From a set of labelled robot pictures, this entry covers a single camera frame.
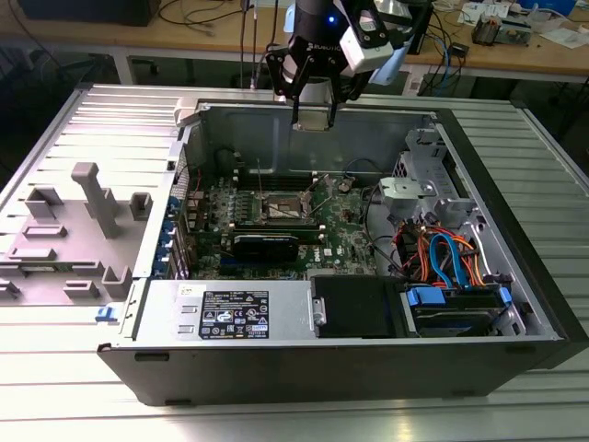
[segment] cable on desk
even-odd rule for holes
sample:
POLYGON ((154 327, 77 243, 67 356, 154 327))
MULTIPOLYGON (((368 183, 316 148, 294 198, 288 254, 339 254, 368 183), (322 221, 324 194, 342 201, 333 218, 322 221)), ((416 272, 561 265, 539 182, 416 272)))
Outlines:
MULTIPOLYGON (((446 48, 448 49, 448 61, 451 61, 451 58, 452 58, 452 51, 451 51, 451 48, 452 48, 452 44, 453 44, 453 42, 452 42, 452 36, 451 36, 451 35, 450 35, 450 34, 449 34, 449 33, 448 33, 448 32, 447 32, 445 29, 444 29, 444 26, 443 26, 443 24, 442 24, 442 20, 441 20, 441 19, 440 19, 440 17, 439 17, 439 16, 438 16, 438 15, 435 13, 435 11, 433 12, 433 16, 436 18, 436 20, 437 20, 437 22, 439 23, 439 25, 440 25, 440 26, 438 27, 438 26, 435 26, 435 25, 432 25, 432 24, 430 24, 430 25, 429 25, 429 28, 436 29, 436 30, 439 30, 440 32, 442 32, 442 38, 441 38, 441 40, 443 40, 444 44, 446 45, 446 48)), ((427 34, 426 34, 426 36, 428 36, 428 37, 430 37, 430 38, 431 38, 431 37, 437 37, 437 38, 440 38, 440 36, 438 36, 438 35, 435 35, 435 34, 432 34, 432 35, 427 35, 427 34)), ((440 63, 438 64, 438 66, 437 66, 437 68, 436 68, 435 72, 434 72, 434 73, 433 73, 433 75, 430 77, 430 79, 429 79, 429 80, 428 80, 428 81, 425 83, 425 87, 424 87, 424 88, 423 88, 423 89, 422 89, 422 90, 421 90, 421 91, 418 93, 418 96, 420 96, 420 97, 421 97, 423 94, 425 94, 425 93, 427 92, 427 89, 428 89, 428 88, 429 88, 429 89, 430 89, 432 92, 433 92, 435 89, 438 89, 438 92, 439 92, 440 90, 443 90, 444 88, 447 88, 447 87, 449 87, 449 86, 455 85, 457 82, 459 82, 459 81, 460 81, 460 78, 461 78, 461 76, 462 76, 462 67, 464 66, 464 62, 465 62, 465 60, 462 60, 462 59, 460 59, 460 57, 457 57, 457 58, 458 58, 458 62, 459 62, 459 67, 458 67, 458 69, 457 69, 457 70, 456 70, 454 73, 452 73, 452 74, 450 74, 449 76, 447 76, 446 78, 442 78, 440 81, 438 81, 438 82, 434 83, 434 81, 435 81, 435 77, 436 77, 436 76, 437 76, 437 74, 440 72, 440 69, 442 68, 442 65, 445 63, 445 58, 444 58, 444 55, 443 55, 443 57, 442 57, 442 60, 441 60, 441 61, 440 61, 440 63), (457 76, 457 78, 456 78, 456 80, 455 80, 455 81, 452 83, 452 85, 449 85, 448 83, 445 83, 445 84, 444 84, 444 86, 442 87, 442 89, 440 89, 440 86, 443 84, 443 82, 444 82, 444 81, 446 81, 446 82, 447 82, 449 79, 451 79, 451 78, 452 78, 452 77, 454 77, 454 76, 457 76)))
POLYGON ((434 0, 432 6, 439 12, 452 12, 456 8, 452 0, 434 0))
POLYGON ((268 43, 266 45, 266 49, 263 52, 263 54, 260 57, 260 60, 258 61, 258 65, 256 66, 256 74, 255 74, 255 78, 254 78, 254 88, 257 89, 258 88, 258 80, 260 79, 260 74, 261 74, 261 63, 264 61, 264 59, 266 58, 266 54, 268 53, 268 50, 274 46, 274 40, 276 39, 276 23, 278 21, 278 0, 274 0, 274 19, 272 22, 272 35, 270 37, 270 43, 268 43))
POLYGON ((239 34, 239 87, 243 89, 243 40, 246 36, 246 9, 241 13, 241 32, 239 34))
MULTIPOLYGON (((242 12, 241 9, 237 9, 235 11, 227 12, 226 14, 223 14, 218 17, 207 18, 206 20, 199 20, 199 21, 190 20, 189 18, 185 18, 184 21, 175 21, 175 20, 171 20, 169 18, 164 17, 164 11, 166 9, 168 9, 170 6, 172 6, 178 2, 179 2, 179 0, 171 0, 170 2, 161 6, 159 8, 159 10, 157 11, 157 16, 171 25, 181 25, 181 26, 188 27, 189 25, 203 25, 205 23, 212 23, 214 21, 220 20, 221 18, 233 16, 234 14, 239 14, 240 12, 242 12)), ((220 6, 216 6, 215 8, 209 8, 209 9, 204 9, 204 10, 213 10, 213 9, 216 9, 217 7, 220 7, 220 6)), ((189 12, 189 15, 191 15, 191 13, 196 13, 196 12, 199 12, 199 10, 191 11, 191 12, 189 12)))
POLYGON ((14 8, 14 5, 12 4, 12 2, 13 2, 13 0, 8 0, 8 7, 10 8, 10 13, 12 14, 12 17, 17 21, 20 28, 25 31, 25 33, 29 36, 29 38, 31 40, 33 40, 35 42, 35 44, 37 44, 37 46, 39 46, 42 51, 44 51, 47 55, 49 55, 49 58, 52 59, 52 61, 61 70, 61 72, 66 74, 72 81, 74 81, 74 78, 72 76, 70 76, 67 71, 64 70, 64 67, 57 61, 57 59, 53 56, 53 54, 50 53, 47 50, 47 48, 45 48, 45 46, 43 46, 41 44, 41 42, 39 40, 37 40, 37 38, 27 29, 25 24, 22 21, 20 21, 20 18, 18 18, 17 11, 15 11, 15 8, 14 8))
POLYGON ((254 89, 256 86, 256 38, 258 37, 258 0, 254 0, 254 37, 251 49, 251 77, 249 79, 249 88, 254 89))
POLYGON ((205 8, 200 8, 200 9, 192 9, 191 11, 187 12, 186 9, 184 8, 184 0, 180 0, 180 12, 182 14, 182 19, 186 23, 186 27, 188 29, 194 30, 196 32, 202 32, 203 34, 206 34, 208 37, 214 37, 214 32, 211 30, 211 28, 214 27, 214 25, 212 23, 203 23, 203 24, 193 25, 193 24, 191 24, 191 21, 192 21, 191 15, 196 14, 198 12, 202 12, 202 11, 214 11, 215 9, 218 9, 219 7, 224 5, 225 3, 226 3, 226 0, 221 0, 221 3, 219 3, 217 6, 205 7, 205 8), (194 28, 194 26, 202 26, 205 29, 194 28))
POLYGON ((436 88, 436 92, 435 92, 435 96, 439 96, 440 92, 445 88, 445 86, 443 86, 445 84, 445 82, 448 79, 448 74, 450 72, 450 54, 449 54, 449 50, 446 47, 445 43, 442 41, 442 39, 440 39, 439 37, 433 37, 436 41, 438 41, 442 47, 444 48, 444 58, 445 58, 445 70, 444 70, 444 76, 442 77, 442 81, 438 84, 438 87, 436 88))

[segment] metal work table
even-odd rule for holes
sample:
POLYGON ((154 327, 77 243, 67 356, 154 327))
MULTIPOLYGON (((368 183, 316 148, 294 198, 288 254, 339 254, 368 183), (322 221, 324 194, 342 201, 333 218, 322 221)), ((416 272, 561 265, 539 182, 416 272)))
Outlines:
MULTIPOLYGON (((228 91, 236 99, 248 92, 228 91)), ((78 160, 98 163, 117 198, 153 191, 176 139, 177 87, 77 90, 0 194, 0 253, 21 228, 33 184, 70 199, 78 160)), ((418 108, 431 99, 363 96, 418 108)), ((451 109, 589 331, 589 180, 527 110, 509 102, 436 100, 451 109)), ((524 374, 486 398, 151 408, 95 355, 117 327, 96 307, 0 308, 0 430, 6 440, 488 441, 589 437, 589 353, 551 371, 524 374)))

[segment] black cable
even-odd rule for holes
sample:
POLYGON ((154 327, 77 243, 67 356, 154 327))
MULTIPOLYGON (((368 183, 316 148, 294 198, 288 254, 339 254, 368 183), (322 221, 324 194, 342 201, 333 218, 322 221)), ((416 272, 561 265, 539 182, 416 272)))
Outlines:
POLYGON ((228 145, 217 147, 213 151, 214 169, 217 171, 217 173, 219 172, 219 153, 223 151, 231 152, 232 157, 235 159, 236 150, 233 147, 229 147, 228 145))
POLYGON ((274 40, 276 39, 276 22, 277 22, 277 20, 278 20, 278 0, 274 0, 274 21, 272 23, 272 35, 270 37, 270 43, 268 43, 266 45, 266 49, 264 50, 263 54, 260 57, 260 60, 258 61, 258 66, 256 66, 256 74, 255 74, 255 78, 254 78, 254 88, 255 89, 258 88, 258 80, 260 80, 261 63, 266 58, 266 54, 268 53, 268 50, 272 46, 274 46, 274 40))
MULTIPOLYGON (((442 32, 441 39, 443 40, 444 45, 445 45, 446 49, 448 50, 448 57, 450 57, 450 65, 452 65, 452 63, 451 63, 452 62, 452 49, 451 48, 453 45, 452 36, 450 36, 450 34, 444 29, 444 25, 442 24, 442 20, 435 13, 435 11, 433 11, 433 16, 435 17, 435 19, 437 20, 437 22, 440 26, 435 26, 435 25, 430 24, 428 26, 428 28, 437 29, 442 32)), ((435 84, 435 85, 433 84, 433 82, 435 81, 435 77, 438 75, 438 73, 440 72, 440 69, 442 68, 442 65, 444 65, 444 64, 445 64, 445 56, 442 54, 442 59, 441 59, 440 63, 438 64, 437 68, 435 69, 435 72, 430 77, 430 79, 425 82, 425 87, 417 94, 419 97, 421 97, 425 92, 427 92, 428 88, 433 92, 434 89, 436 89, 437 87, 439 87, 442 84, 442 82, 444 81, 443 78, 440 79, 437 82, 437 84, 435 84)), ((460 72, 460 74, 462 75, 462 70, 458 69, 452 75, 450 75, 448 78, 450 78, 451 76, 454 76, 456 74, 456 72, 460 72)))
POLYGON ((25 26, 25 24, 20 21, 20 18, 18 18, 17 15, 17 11, 15 11, 14 5, 12 4, 12 0, 8 0, 8 7, 10 8, 10 13, 12 14, 12 17, 17 21, 18 25, 20 26, 20 28, 29 36, 29 38, 31 40, 33 40, 35 42, 35 44, 37 44, 37 46, 39 46, 39 48, 44 51, 47 55, 49 55, 49 58, 52 59, 52 61, 55 63, 55 65, 60 69, 60 71, 64 72, 67 76, 70 77, 71 80, 74 81, 74 78, 72 76, 70 76, 67 71, 64 70, 64 67, 57 61, 57 59, 55 57, 53 57, 52 53, 49 52, 47 50, 47 48, 45 48, 45 46, 43 46, 41 44, 41 42, 39 40, 37 40, 37 38, 30 33, 30 31, 27 29, 27 27, 25 26))
POLYGON ((462 78, 462 66, 464 66, 464 62, 465 62, 465 59, 463 57, 457 57, 457 59, 458 59, 458 69, 456 69, 456 71, 454 71, 452 74, 450 74, 450 76, 448 76, 446 81, 449 80, 450 78, 452 78, 453 76, 456 76, 456 79, 454 80, 453 83, 451 83, 451 84, 447 83, 445 86, 446 89, 454 86, 454 90, 452 91, 453 95, 454 95, 454 92, 456 92, 456 87, 458 86, 460 79, 462 78))
POLYGON ((241 33, 239 35, 239 87, 243 89, 243 40, 246 36, 246 14, 247 10, 241 14, 241 33))
POLYGON ((254 38, 251 53, 251 78, 249 79, 249 88, 255 87, 256 81, 256 38, 258 37, 258 9, 254 6, 254 38))
POLYGON ((391 274, 396 273, 397 276, 406 279, 405 274, 403 274, 403 272, 401 271, 401 268, 398 266, 398 264, 396 262, 394 262, 390 256, 388 256, 386 253, 384 253, 382 251, 382 249, 380 249, 378 246, 376 246, 375 242, 381 238, 385 238, 387 235, 381 236, 381 237, 377 237, 375 239, 373 239, 370 236, 370 231, 368 230, 368 211, 370 210, 370 204, 372 203, 373 198, 375 197, 375 193, 378 190, 378 184, 373 188, 373 190, 370 192, 370 196, 368 197, 368 204, 366 205, 366 210, 364 210, 364 234, 366 235, 366 237, 368 238, 368 242, 370 243, 370 245, 372 247, 374 247, 375 251, 381 255, 383 258, 385 258, 387 260, 387 262, 390 264, 390 269, 391 269, 391 274))
MULTIPOLYGON (((427 37, 430 37, 430 38, 434 38, 434 37, 435 37, 435 38, 437 38, 437 36, 431 36, 431 35, 428 35, 428 34, 425 34, 425 35, 426 35, 427 37)), ((458 81, 460 81, 460 77, 462 76, 462 67, 464 66, 464 57, 458 57, 458 56, 456 56, 456 58, 458 59, 459 67, 458 67, 458 69, 456 69, 456 71, 454 71, 452 74, 450 74, 450 75, 447 77, 447 79, 446 79, 446 85, 444 86, 444 89, 448 89, 449 87, 451 87, 451 86, 453 86, 454 84, 456 84, 458 81), (457 79, 456 79, 456 80, 455 80, 453 83, 451 83, 451 84, 448 84, 448 83, 447 83, 447 81, 448 81, 450 78, 454 77, 454 76, 457 76, 457 79)), ((438 82, 437 82, 437 84, 435 84, 435 85, 433 84, 433 81, 430 81, 430 82, 429 82, 429 84, 430 84, 430 87, 431 87, 432 89, 436 89, 436 88, 438 88, 438 87, 439 87, 439 86, 440 86, 440 85, 441 85, 443 82, 444 82, 444 79, 442 78, 442 79, 441 79, 440 81, 438 81, 438 82)))
POLYGON ((238 9, 238 10, 235 10, 235 11, 227 12, 226 14, 223 14, 223 15, 218 16, 218 17, 207 18, 206 20, 199 20, 199 21, 194 21, 194 20, 190 20, 190 19, 186 19, 185 21, 174 21, 174 20, 171 20, 169 18, 164 17, 163 12, 169 6, 174 5, 177 2, 179 2, 179 0, 171 0, 170 2, 168 2, 165 5, 163 5, 162 7, 160 7, 159 10, 157 11, 157 16, 160 17, 165 22, 171 24, 171 25, 189 26, 189 25, 203 25, 205 23, 211 23, 213 21, 220 20, 221 18, 233 16, 234 14, 239 14, 240 12, 242 12, 241 9, 238 9))
POLYGON ((348 169, 350 168, 350 166, 352 164, 355 164, 359 161, 365 161, 366 163, 370 164, 373 168, 375 168, 376 170, 378 170, 381 174, 383 175, 387 175, 387 173, 385 171, 383 171, 372 159, 370 158, 354 158, 353 160, 351 160, 348 164, 346 164, 346 167, 343 168, 343 174, 346 177, 349 177, 350 175, 348 174, 348 169))

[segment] sticker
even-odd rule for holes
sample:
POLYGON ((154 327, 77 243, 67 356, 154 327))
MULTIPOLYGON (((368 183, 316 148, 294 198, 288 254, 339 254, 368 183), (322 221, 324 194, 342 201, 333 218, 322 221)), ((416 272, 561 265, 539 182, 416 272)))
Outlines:
POLYGON ((269 337, 268 292, 204 292, 201 312, 199 335, 203 339, 269 337))
POLYGON ((196 297, 202 295, 202 292, 206 290, 204 284, 180 284, 178 285, 177 297, 196 297))

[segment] label on power supply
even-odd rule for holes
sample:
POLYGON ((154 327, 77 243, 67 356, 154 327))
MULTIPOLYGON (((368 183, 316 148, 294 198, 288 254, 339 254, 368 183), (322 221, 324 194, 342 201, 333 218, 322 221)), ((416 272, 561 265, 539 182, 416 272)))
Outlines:
POLYGON ((268 292, 204 292, 201 327, 203 339, 268 339, 268 292))

